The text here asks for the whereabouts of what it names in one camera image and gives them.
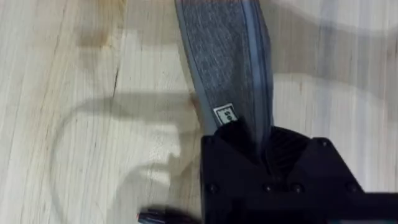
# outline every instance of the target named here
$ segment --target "black plastic part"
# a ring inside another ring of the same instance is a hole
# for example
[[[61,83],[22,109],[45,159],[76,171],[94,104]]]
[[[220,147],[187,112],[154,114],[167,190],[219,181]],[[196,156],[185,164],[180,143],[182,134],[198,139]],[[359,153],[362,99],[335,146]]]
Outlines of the black plastic part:
[[[274,147],[264,149],[269,156],[264,160],[271,164],[252,162],[244,149],[236,149],[217,135],[202,139],[204,223],[398,220],[398,195],[364,193],[328,139],[309,139],[286,129],[274,130],[281,138],[269,143]],[[281,159],[289,154],[289,160]],[[278,179],[268,172],[268,166]],[[206,190],[212,185],[216,191]]]

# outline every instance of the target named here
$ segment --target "light wooden table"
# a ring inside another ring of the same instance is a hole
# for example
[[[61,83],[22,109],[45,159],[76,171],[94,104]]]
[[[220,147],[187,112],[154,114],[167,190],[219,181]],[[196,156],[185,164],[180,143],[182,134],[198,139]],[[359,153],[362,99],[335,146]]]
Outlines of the light wooden table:
[[[0,223],[200,214],[200,124],[172,0],[0,0]],[[395,191],[398,1],[261,0],[275,123]]]

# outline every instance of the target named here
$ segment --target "screw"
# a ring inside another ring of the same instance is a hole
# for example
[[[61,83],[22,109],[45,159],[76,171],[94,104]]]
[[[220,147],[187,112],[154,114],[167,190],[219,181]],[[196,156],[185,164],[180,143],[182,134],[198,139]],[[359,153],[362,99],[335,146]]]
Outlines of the screw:
[[[351,192],[351,193],[356,193],[359,191],[358,186],[353,183],[353,182],[349,182],[346,184],[346,189]]]
[[[263,189],[263,191],[265,191],[265,192],[267,192],[267,193],[269,193],[269,192],[272,191],[272,187],[271,187],[271,185],[269,185],[269,184],[263,184],[263,185],[262,185],[262,189]]]
[[[217,194],[217,192],[218,192],[218,187],[217,187],[217,185],[215,185],[215,184],[210,184],[210,185],[208,186],[208,190],[209,190],[209,192],[212,193],[212,194]]]
[[[304,186],[298,183],[294,183],[290,187],[294,192],[300,194],[304,192]]]

